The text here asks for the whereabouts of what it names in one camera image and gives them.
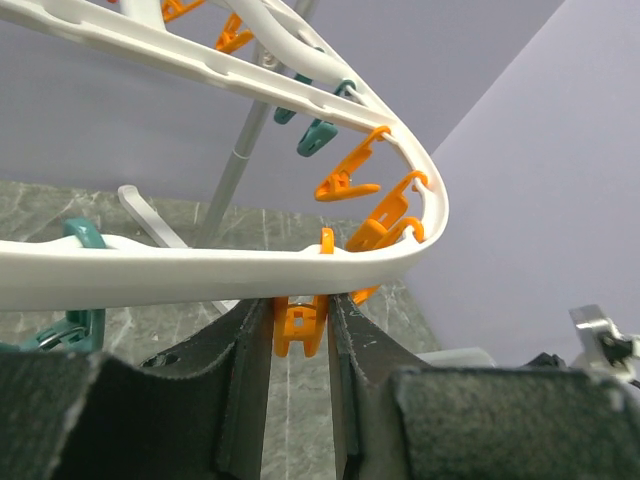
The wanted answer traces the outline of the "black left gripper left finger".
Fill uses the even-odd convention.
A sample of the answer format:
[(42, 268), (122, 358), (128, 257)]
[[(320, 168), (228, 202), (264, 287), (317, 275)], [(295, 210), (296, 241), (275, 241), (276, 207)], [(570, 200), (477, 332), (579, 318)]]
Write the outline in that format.
[(105, 352), (1, 357), (5, 479), (256, 479), (273, 303), (243, 300), (140, 365)]

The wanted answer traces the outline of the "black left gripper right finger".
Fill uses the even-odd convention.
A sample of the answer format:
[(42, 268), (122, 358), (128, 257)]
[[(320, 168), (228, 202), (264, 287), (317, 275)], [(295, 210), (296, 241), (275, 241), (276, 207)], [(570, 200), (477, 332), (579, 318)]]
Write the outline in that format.
[(436, 367), (329, 299), (340, 479), (635, 479), (639, 404), (578, 370)]

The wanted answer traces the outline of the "orange clothespin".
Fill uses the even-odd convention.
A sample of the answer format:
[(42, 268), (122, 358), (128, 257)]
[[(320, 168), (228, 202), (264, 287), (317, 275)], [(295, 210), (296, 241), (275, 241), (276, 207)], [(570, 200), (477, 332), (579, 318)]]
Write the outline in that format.
[(391, 133), (386, 126), (373, 129), (318, 185), (314, 198), (318, 202), (335, 202), (363, 197), (377, 193), (378, 184), (352, 184), (352, 175), (371, 157), (373, 144), (383, 141), (384, 136)]
[(243, 20), (237, 13), (231, 13), (224, 24), (215, 43), (215, 49), (219, 52), (232, 54), (244, 47), (254, 35), (249, 29), (240, 30)]
[(413, 237), (418, 243), (425, 241), (422, 221), (405, 215), (409, 208), (409, 201), (404, 192), (415, 180), (424, 187), (428, 186), (426, 174), (418, 170), (407, 174), (347, 241), (345, 245), (347, 251), (364, 252), (386, 248), (395, 244), (408, 227), (413, 229)]
[(318, 295), (311, 303), (290, 303), (287, 297), (274, 299), (273, 350), (286, 357), (292, 342), (303, 344), (307, 358), (320, 346), (328, 317), (327, 295)]

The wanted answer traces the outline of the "teal clothespin front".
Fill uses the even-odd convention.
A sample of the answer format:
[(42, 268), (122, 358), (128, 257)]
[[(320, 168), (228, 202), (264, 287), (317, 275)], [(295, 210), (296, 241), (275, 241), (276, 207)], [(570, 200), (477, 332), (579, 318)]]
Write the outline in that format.
[[(106, 249), (99, 230), (86, 218), (71, 218), (63, 223), (63, 236), (75, 237), (84, 248)], [(68, 310), (51, 327), (38, 332), (22, 344), (1, 343), (1, 352), (47, 352), (64, 349), (74, 352), (95, 352), (103, 348), (106, 311)]]

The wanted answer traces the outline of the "teal clothespin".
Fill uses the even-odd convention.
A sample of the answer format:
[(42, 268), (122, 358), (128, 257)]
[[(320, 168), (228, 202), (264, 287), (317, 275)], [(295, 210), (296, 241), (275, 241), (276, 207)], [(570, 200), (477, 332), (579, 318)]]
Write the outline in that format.
[[(86, 218), (71, 218), (63, 223), (63, 236), (75, 237), (84, 248), (106, 249), (99, 230)], [(103, 348), (106, 311), (68, 310), (51, 327), (38, 332), (22, 344), (1, 343), (1, 352), (47, 352), (64, 349), (74, 352), (95, 352)]]
[[(351, 91), (356, 91), (356, 84), (353, 80), (343, 80), (333, 91), (333, 95), (337, 97), (351, 97)], [(283, 107), (277, 107), (273, 115), (273, 119), (280, 125), (286, 125), (296, 112)], [(296, 152), (302, 157), (311, 157), (338, 134), (337, 127), (326, 120), (315, 118), (309, 125), (304, 135), (299, 140)]]

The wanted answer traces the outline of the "white plastic laundry basket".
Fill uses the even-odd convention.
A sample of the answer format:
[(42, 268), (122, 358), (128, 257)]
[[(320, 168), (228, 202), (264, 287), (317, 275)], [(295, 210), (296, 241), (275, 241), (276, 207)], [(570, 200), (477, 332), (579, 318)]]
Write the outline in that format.
[(417, 353), (416, 356), (436, 368), (496, 368), (489, 353), (479, 347), (456, 348)]

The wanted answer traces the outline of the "teal clothespin left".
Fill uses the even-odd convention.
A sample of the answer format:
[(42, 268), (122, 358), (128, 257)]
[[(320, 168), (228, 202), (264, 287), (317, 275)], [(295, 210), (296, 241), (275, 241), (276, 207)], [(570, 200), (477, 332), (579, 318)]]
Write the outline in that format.
[[(351, 91), (356, 91), (356, 84), (353, 80), (343, 80), (333, 91), (333, 95), (337, 97), (351, 97)], [(273, 115), (273, 119), (280, 125), (286, 125), (296, 112), (283, 107), (277, 107)], [(311, 157), (338, 134), (337, 127), (326, 120), (315, 118), (309, 125), (304, 135), (299, 140), (296, 152), (302, 157)]]

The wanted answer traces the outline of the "white metal drying rack stand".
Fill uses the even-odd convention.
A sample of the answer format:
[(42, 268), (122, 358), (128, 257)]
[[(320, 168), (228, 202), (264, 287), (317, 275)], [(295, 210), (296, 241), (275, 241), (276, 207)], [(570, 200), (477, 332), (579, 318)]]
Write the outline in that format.
[[(163, 10), (168, 10), (170, 14), (173, 14), (174, 18), (187, 13), (187, 10), (195, 9), (195, 7), (191, 6), (178, 7), (177, 5), (181, 5), (182, 1), (168, 2), (172, 6), (163, 7)], [(308, 19), (314, 13), (317, 3), (318, 1), (296, 1), (294, 11), (301, 18)], [(258, 40), (255, 40), (251, 61), (257, 66), (271, 72), (282, 73), (285, 68)], [(212, 246), (214, 236), (218, 232), (224, 214), (230, 206), (270, 110), (271, 105), (268, 103), (258, 100), (252, 102), (238, 138), (235, 141), (224, 170), (218, 180), (203, 223), (197, 232), (195, 247), (204, 248)], [(129, 216), (159, 247), (186, 249), (189, 246), (143, 198), (136, 186), (131, 184), (120, 186), (117, 190), (117, 196), (121, 206)], [(233, 309), (237, 305), (238, 300), (213, 300), (205, 302), (205, 305), (207, 305), (207, 303), (211, 304), (219, 315), (223, 315)]]

